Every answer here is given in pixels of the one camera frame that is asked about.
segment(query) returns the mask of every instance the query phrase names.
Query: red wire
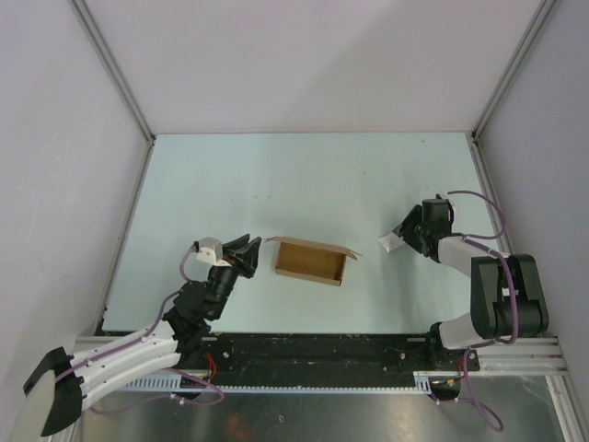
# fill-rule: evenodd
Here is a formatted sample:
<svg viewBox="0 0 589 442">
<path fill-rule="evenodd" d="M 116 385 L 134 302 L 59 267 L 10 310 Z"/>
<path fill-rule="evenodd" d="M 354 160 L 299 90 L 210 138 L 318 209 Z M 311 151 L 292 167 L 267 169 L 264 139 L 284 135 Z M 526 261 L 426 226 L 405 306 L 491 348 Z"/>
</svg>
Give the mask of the red wire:
<svg viewBox="0 0 589 442">
<path fill-rule="evenodd" d="M 462 363 L 462 360 L 460 360 L 460 359 L 458 359 L 458 368 L 462 372 L 462 376 L 460 376 L 460 380 L 462 380 L 466 377 L 466 375 L 464 374 L 464 364 Z"/>
<path fill-rule="evenodd" d="M 213 356 L 210 353 L 205 353 L 204 357 L 209 360 L 209 364 L 213 364 L 213 374 L 209 377 L 209 380 L 213 380 L 217 374 L 217 364 L 214 362 Z"/>
</svg>

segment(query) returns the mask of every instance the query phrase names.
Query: black linear rail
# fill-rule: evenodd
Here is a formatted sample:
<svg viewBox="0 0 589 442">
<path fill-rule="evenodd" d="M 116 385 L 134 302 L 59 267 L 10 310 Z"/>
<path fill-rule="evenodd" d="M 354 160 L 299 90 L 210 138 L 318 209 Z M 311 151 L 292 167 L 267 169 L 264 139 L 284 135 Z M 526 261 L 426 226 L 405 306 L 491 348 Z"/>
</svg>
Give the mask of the black linear rail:
<svg viewBox="0 0 589 442">
<path fill-rule="evenodd" d="M 457 371 L 463 351 L 430 334 L 212 333 L 214 383 L 232 387 L 414 387 L 414 371 Z M 469 370 L 479 370 L 475 357 Z M 208 363 L 182 368 L 206 368 Z"/>
</svg>

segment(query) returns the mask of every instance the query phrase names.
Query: wire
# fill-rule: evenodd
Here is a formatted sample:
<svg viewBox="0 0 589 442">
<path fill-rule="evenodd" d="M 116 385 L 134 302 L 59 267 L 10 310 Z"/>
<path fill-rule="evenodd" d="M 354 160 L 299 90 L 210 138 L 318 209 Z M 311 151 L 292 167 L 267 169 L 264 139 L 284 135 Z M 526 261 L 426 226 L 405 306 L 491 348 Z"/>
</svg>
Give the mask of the wire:
<svg viewBox="0 0 589 442">
<path fill-rule="evenodd" d="M 164 298 L 164 301 L 162 302 L 160 308 L 159 308 L 159 312 L 157 313 L 157 318 L 154 321 L 154 323 L 151 325 L 151 327 L 149 327 L 149 329 L 147 329 L 147 331 L 140 337 L 133 339 L 132 341 L 129 341 L 128 343 L 123 343 L 117 347 L 111 348 L 110 350 L 107 350 L 104 353 L 101 353 L 99 355 L 94 355 L 92 357 L 89 357 L 87 359 L 84 359 L 83 361 L 75 364 L 74 366 L 68 368 L 67 370 L 65 370 L 63 373 L 61 373 L 59 376 L 57 376 L 55 378 L 55 383 L 59 382 L 60 380 L 62 380 L 63 378 L 65 378 L 66 376 L 68 376 L 71 373 L 74 373 L 76 370 L 79 370 L 80 368 L 82 368 L 83 366 L 87 366 L 93 362 L 97 362 L 100 359 L 103 359 L 107 356 L 110 355 L 114 355 L 115 353 L 121 352 L 129 347 L 132 347 L 133 345 L 140 343 L 142 341 L 142 338 L 150 335 L 157 327 L 157 324 L 161 321 L 162 317 L 164 316 L 164 309 L 166 308 L 166 304 L 167 302 L 174 296 L 176 296 L 179 293 L 179 291 L 176 291 L 174 293 L 169 294 L 167 297 Z"/>
<path fill-rule="evenodd" d="M 491 428 L 491 430 L 496 431 L 497 433 L 501 433 L 505 429 L 501 418 L 488 405 L 484 404 L 483 402 L 481 402 L 479 400 L 479 397 L 477 396 L 477 392 L 475 391 L 474 387 L 472 386 L 472 379 L 468 375 L 468 355 L 470 355 L 471 350 L 472 349 L 470 347 L 467 348 L 464 351 L 464 355 L 462 356 L 463 357 L 462 364 L 464 366 L 464 379 L 467 382 L 468 390 L 470 391 L 471 397 L 460 399 L 458 401 L 473 404 L 475 407 L 477 407 L 479 409 L 480 416 L 485 421 L 485 423 Z M 497 421 L 497 424 L 495 424 L 492 421 L 489 414 L 491 414 L 495 418 L 495 421 Z"/>
<path fill-rule="evenodd" d="M 475 235 L 474 233 L 469 233 L 467 234 L 467 237 L 471 237 L 471 238 L 476 238 L 476 239 L 497 239 L 502 237 L 505 234 L 505 229 L 507 228 L 507 220 L 505 219 L 505 214 L 503 213 L 503 211 L 501 210 L 501 208 L 499 207 L 499 205 L 497 203 L 495 203 L 491 198 L 483 195 L 482 193 L 478 193 L 478 192 L 473 192 L 473 191 L 451 191 L 447 193 L 448 195 L 474 195 L 474 196 L 478 196 L 480 199 L 484 200 L 488 205 L 490 205 L 493 209 L 495 209 L 495 212 L 497 212 L 497 215 L 499 216 L 499 219 L 501 221 L 501 228 L 499 229 L 499 232 L 497 232 L 497 234 L 495 235 Z"/>
<path fill-rule="evenodd" d="M 160 399 L 174 399 L 174 398 L 169 393 L 163 393 L 163 394 L 156 394 L 154 396 L 149 396 L 148 398 L 145 398 L 142 401 L 134 403 L 133 405 L 129 405 L 128 407 L 119 408 L 118 410 L 97 410 L 95 407 L 90 407 L 88 410 L 90 410 L 92 413 L 99 414 L 101 416 L 113 416 L 115 414 L 127 413 L 130 410 L 132 410 L 133 408 L 137 408 L 141 405 L 144 405 L 144 404 L 152 402 L 152 401 L 159 401 Z"/>
<path fill-rule="evenodd" d="M 195 251 L 196 251 L 196 248 L 193 245 L 190 246 L 188 248 L 188 250 L 186 250 L 186 253 L 184 253 L 184 256 L 182 257 L 182 261 L 180 261 L 180 275 L 182 276 L 182 278 L 184 279 L 184 281 L 187 281 L 189 283 L 191 283 L 194 280 L 193 279 L 190 279 L 188 277 L 188 275 L 186 274 L 186 270 L 184 270 L 184 267 L 186 267 L 186 261 L 188 260 L 188 258 Z"/>
<path fill-rule="evenodd" d="M 499 262 L 501 263 L 503 271 L 505 272 L 505 279 L 507 280 L 507 288 L 509 290 L 509 301 L 510 301 L 510 305 L 512 308 L 512 336 L 508 340 L 504 340 L 502 338 L 499 338 L 499 339 L 497 339 L 497 342 L 499 342 L 499 343 L 514 343 L 515 340 L 517 340 L 517 336 L 519 333 L 519 314 L 517 311 L 517 294 L 515 292 L 514 276 L 512 275 L 509 265 L 507 264 L 507 260 L 505 260 L 505 258 L 503 257 L 503 255 L 501 255 L 500 252 L 498 252 L 497 250 L 493 250 L 493 249 L 485 246 L 484 244 L 480 244 L 479 242 L 473 241 L 472 239 L 469 239 L 469 238 L 463 238 L 463 241 L 466 242 L 467 244 L 470 244 L 473 247 L 476 247 L 477 249 L 486 251 L 490 255 L 497 258 L 499 260 Z"/>
<path fill-rule="evenodd" d="M 188 373 L 178 370 L 177 368 L 166 368 L 166 370 L 171 371 L 172 373 L 176 373 L 177 375 L 181 375 L 183 378 L 191 380 L 192 382 L 201 384 L 207 389 L 214 390 L 219 395 L 219 397 L 213 401 L 194 401 L 191 399 L 184 398 L 184 401 L 186 401 L 187 403 L 191 403 L 193 405 L 215 405 L 225 398 L 225 394 L 221 391 L 221 389 L 219 389 L 216 385 L 212 384 L 211 382 L 207 382 L 206 380 L 197 378 L 193 375 L 189 375 Z"/>
<path fill-rule="evenodd" d="M 436 405 L 439 405 L 440 403 L 449 403 L 449 402 L 454 402 L 454 403 L 462 402 L 462 403 L 469 403 L 471 405 L 475 405 L 475 402 L 470 398 L 455 398 L 455 399 L 448 399 L 448 400 L 440 400 L 440 399 L 436 398 L 435 394 L 433 394 L 433 393 L 430 395 L 430 398 L 435 401 Z M 487 420 L 485 420 L 485 423 L 488 426 L 490 426 L 493 430 L 495 430 L 497 433 L 502 433 L 503 430 L 505 429 L 505 425 L 503 424 L 501 417 L 499 417 L 499 414 L 494 412 L 489 405 L 487 405 L 483 402 L 479 402 L 479 405 L 485 411 L 485 413 L 489 413 L 491 416 L 493 416 L 493 418 L 497 422 L 497 425 L 494 425 L 493 422 L 491 421 L 491 419 L 489 420 L 489 422 Z"/>
<path fill-rule="evenodd" d="M 213 378 L 216 376 L 217 374 L 217 364 L 214 362 L 213 356 L 210 353 L 205 353 L 204 357 L 206 357 L 209 361 L 209 369 L 211 366 L 213 366 L 213 374 L 210 376 L 209 380 L 213 380 Z"/>
</svg>

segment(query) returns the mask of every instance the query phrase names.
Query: white wall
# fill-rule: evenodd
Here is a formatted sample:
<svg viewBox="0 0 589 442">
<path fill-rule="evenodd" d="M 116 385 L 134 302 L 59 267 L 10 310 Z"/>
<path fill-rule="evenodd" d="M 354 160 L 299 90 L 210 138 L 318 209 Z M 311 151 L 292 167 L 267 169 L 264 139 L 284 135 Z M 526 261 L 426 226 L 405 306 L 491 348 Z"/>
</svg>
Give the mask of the white wall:
<svg viewBox="0 0 589 442">
<path fill-rule="evenodd" d="M 589 3 L 562 2 L 482 147 L 518 250 L 538 261 L 552 332 L 589 413 Z"/>
<path fill-rule="evenodd" d="M 466 131 L 540 0 L 88 0 L 155 133 Z"/>
<path fill-rule="evenodd" d="M 64 0 L 0 4 L 0 440 L 87 330 L 146 144 Z"/>
</svg>

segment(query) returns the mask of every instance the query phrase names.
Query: gray wall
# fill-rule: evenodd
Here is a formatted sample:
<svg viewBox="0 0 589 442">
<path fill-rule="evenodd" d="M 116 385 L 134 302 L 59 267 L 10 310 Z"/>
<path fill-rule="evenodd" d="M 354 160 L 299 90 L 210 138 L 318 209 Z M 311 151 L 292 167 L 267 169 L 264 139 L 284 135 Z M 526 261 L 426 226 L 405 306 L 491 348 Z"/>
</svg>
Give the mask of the gray wall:
<svg viewBox="0 0 589 442">
<path fill-rule="evenodd" d="M 95 317 L 146 149 L 64 0 L 0 4 L 0 440 Z"/>
<path fill-rule="evenodd" d="M 562 2 L 482 147 L 520 251 L 538 261 L 575 387 L 589 413 L 589 2 Z"/>
</svg>

